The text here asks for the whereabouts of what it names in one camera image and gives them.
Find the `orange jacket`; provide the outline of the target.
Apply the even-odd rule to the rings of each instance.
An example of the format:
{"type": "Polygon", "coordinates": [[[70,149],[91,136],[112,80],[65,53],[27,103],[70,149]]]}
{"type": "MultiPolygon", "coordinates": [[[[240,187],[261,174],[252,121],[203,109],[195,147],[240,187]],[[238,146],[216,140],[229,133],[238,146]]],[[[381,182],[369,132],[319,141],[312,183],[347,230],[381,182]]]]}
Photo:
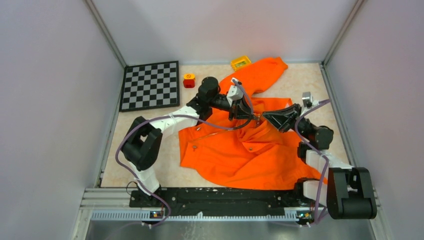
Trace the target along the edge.
{"type": "MultiPolygon", "coordinates": [[[[234,72],[219,83],[225,94],[238,79],[250,97],[254,113],[292,105],[290,98],[263,98],[288,68],[280,57],[267,57],[234,72]]],[[[179,131],[180,165],[196,170],[214,184],[252,190],[292,190],[300,179],[321,173],[297,154],[300,138],[294,131],[279,132],[268,121],[229,120],[214,109],[206,123],[179,131]]]]}

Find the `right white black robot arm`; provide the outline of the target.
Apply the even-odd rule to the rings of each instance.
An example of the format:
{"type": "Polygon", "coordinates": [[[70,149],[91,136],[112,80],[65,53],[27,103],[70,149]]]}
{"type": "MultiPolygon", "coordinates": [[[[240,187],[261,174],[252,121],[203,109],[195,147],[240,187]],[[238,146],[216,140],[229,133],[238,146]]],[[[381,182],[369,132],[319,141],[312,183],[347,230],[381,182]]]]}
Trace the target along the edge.
{"type": "Polygon", "coordinates": [[[378,208],[369,170],[334,157],[329,152],[334,131],[306,118],[323,105],[322,102],[310,107],[294,104],[262,114],[279,132],[295,131],[301,139],[298,157],[320,174],[318,179],[300,179],[295,185],[293,200],[299,206],[314,201],[315,206],[325,207],[335,220],[374,219],[378,208]]]}

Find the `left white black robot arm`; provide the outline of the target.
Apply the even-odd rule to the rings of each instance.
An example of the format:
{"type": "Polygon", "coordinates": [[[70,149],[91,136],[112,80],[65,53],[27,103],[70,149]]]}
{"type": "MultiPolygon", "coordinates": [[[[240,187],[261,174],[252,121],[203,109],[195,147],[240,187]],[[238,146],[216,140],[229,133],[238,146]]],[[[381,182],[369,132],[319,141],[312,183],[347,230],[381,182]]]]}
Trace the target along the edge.
{"type": "Polygon", "coordinates": [[[152,166],[158,158],[162,139],[199,124],[233,131],[255,119],[253,103],[244,86],[235,77],[231,83],[227,93],[223,94],[218,80],[206,77],[197,94],[185,106],[163,116],[151,119],[139,116],[133,121],[115,154],[123,153],[129,162],[127,169],[134,176],[137,187],[142,191],[141,200],[147,206],[156,206],[161,198],[158,191],[160,183],[152,166]],[[230,121],[245,120],[245,123],[238,127],[211,123],[208,118],[214,109],[227,112],[230,121]]]}

